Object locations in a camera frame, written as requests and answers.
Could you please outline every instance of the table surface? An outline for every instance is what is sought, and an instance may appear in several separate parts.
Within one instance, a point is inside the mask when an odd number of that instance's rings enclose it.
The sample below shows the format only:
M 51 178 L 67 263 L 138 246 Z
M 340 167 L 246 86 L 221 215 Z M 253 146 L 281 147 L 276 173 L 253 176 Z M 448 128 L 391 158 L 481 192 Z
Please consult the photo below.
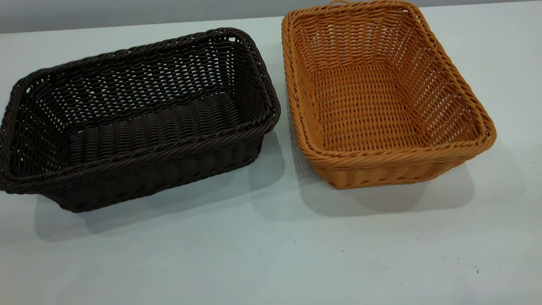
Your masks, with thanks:
M 283 114 L 230 173 L 73 214 L 0 193 L 0 303 L 540 304 L 542 2 L 422 9 L 496 143 L 428 182 L 336 190 L 294 142 L 281 17 L 0 35 L 21 77 L 217 27 L 252 36 Z

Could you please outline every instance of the wicker basket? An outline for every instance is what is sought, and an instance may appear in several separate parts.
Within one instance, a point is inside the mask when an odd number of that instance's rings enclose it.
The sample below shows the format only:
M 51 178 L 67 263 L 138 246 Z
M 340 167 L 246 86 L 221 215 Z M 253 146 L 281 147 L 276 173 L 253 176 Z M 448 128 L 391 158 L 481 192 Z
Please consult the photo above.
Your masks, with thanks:
M 252 39 L 216 29 L 36 71 L 14 86 L 0 189 L 83 212 L 245 166 L 280 106 Z
M 493 122 L 414 5 L 332 3 L 282 21 L 292 120 L 320 176 L 414 183 L 491 147 Z

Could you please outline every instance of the woven plastic rattan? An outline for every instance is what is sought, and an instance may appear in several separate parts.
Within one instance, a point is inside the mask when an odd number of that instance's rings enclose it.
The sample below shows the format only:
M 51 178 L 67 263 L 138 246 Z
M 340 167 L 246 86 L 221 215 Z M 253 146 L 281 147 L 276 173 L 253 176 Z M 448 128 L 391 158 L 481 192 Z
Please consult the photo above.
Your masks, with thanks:
M 493 122 L 414 5 L 334 2 L 282 21 L 298 145 L 320 176 L 414 183 L 493 145 Z
M 11 92 L 0 189 L 73 212 L 150 195 L 249 164 L 279 115 L 260 54 L 237 29 L 42 69 Z

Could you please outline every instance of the basket bottom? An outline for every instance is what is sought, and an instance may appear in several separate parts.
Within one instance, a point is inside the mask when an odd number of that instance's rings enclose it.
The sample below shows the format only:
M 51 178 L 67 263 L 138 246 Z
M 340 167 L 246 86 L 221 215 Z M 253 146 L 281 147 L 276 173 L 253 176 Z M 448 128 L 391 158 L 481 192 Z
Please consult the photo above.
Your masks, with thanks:
M 412 109 L 386 65 L 323 70 L 315 78 L 324 148 L 334 151 L 424 147 Z
M 213 135 L 244 122 L 236 99 L 230 92 L 206 96 L 71 135 L 70 165 L 151 149 L 187 138 Z
M 434 162 L 427 164 L 408 164 L 362 169 L 331 169 L 313 166 L 318 175 L 331 186 L 338 189 L 371 187 L 382 185 L 401 185 L 434 179 L 452 168 L 463 164 L 461 162 Z

